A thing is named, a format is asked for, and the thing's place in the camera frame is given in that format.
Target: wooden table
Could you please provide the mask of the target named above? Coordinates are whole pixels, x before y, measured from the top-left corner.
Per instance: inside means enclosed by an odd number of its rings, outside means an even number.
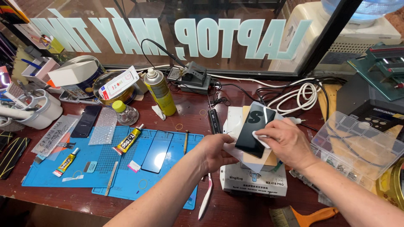
[[[254,82],[239,82],[237,80],[222,80],[222,83],[235,83],[244,88],[251,95],[255,90],[262,87]],[[286,82],[271,82],[274,85],[284,85]],[[232,106],[250,105],[249,99],[241,90],[234,86],[224,86],[221,96],[227,97]],[[181,132],[190,130],[191,133],[209,135],[210,127],[207,116],[201,116],[200,110],[208,109],[208,97],[188,92],[173,92],[173,98],[177,105],[177,112],[165,121],[162,121],[152,110],[155,105],[152,96],[147,93],[142,101],[134,101],[131,106],[139,113],[139,123],[145,124],[148,129],[175,131],[178,123],[183,124]],[[80,115],[85,104],[74,104],[62,102],[63,114]],[[296,101],[290,99],[283,105],[283,108],[296,107]],[[219,104],[215,107],[218,112],[221,124],[227,117],[227,107]],[[305,124],[320,129],[322,120],[320,106],[317,103],[314,107],[303,112],[301,119],[306,119]],[[299,126],[307,134],[307,128]],[[132,201],[114,197],[105,197],[91,193],[91,188],[47,188],[47,187],[22,187],[21,182],[27,174],[35,154],[31,149],[42,138],[48,128],[36,130],[25,128],[18,132],[19,137],[32,139],[26,151],[21,156],[13,172],[7,180],[0,180],[0,195],[15,198],[18,200],[44,204],[78,212],[84,212],[105,217],[114,217]],[[199,208],[208,189],[208,182],[200,182],[194,210],[182,210],[175,226],[273,226],[268,214],[269,208],[282,208],[291,205],[297,212],[308,215],[326,206],[317,202],[318,194],[303,184],[300,180],[293,178],[286,173],[288,191],[286,197],[267,198],[257,195],[230,195],[224,192],[220,185],[219,171],[212,173],[213,191],[206,209],[204,218],[198,221]],[[336,217],[321,221],[312,226],[348,226],[348,223],[338,214]]]

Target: hand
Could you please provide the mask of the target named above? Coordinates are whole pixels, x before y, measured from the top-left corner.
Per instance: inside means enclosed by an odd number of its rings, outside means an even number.
[[[288,118],[282,121],[273,120],[255,134],[270,137],[259,137],[259,139],[266,142],[282,162],[297,171],[320,161],[311,151],[304,133]]]
[[[195,154],[202,161],[204,174],[216,172],[221,166],[237,163],[238,160],[222,150],[224,143],[232,143],[234,139],[227,134],[205,136],[194,148]]]

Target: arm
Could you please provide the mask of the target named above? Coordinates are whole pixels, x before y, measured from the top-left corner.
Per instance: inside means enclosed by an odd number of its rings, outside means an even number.
[[[284,163],[319,187],[351,226],[399,226],[404,212],[350,181],[317,158],[299,128],[289,119],[272,121],[256,132]]]
[[[160,181],[105,226],[172,226],[205,174],[217,171],[222,165],[238,162],[221,150],[224,143],[233,140],[226,134],[204,137]]]

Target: yellow spray can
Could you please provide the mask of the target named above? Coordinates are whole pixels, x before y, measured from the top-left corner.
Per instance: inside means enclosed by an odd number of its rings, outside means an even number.
[[[173,97],[171,96],[163,73],[158,70],[149,69],[144,80],[146,87],[149,89],[161,111],[163,111],[166,116],[173,115],[177,108],[175,107]]]

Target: yellow glue tube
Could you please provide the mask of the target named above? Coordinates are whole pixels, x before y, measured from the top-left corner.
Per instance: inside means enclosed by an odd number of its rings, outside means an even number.
[[[77,151],[78,151],[78,147],[74,150],[73,153],[69,154],[69,156],[65,159],[65,161],[52,173],[58,177],[61,177],[62,174],[70,166],[70,164],[73,162],[74,158],[76,157]]]
[[[140,135],[140,130],[142,129],[143,125],[144,124],[142,124],[138,128],[133,129],[129,133],[129,135],[124,140],[122,140],[122,142],[120,142],[116,147],[113,147],[112,149],[114,149],[118,153],[118,155],[126,153],[129,150],[130,146],[132,146],[136,138]]]

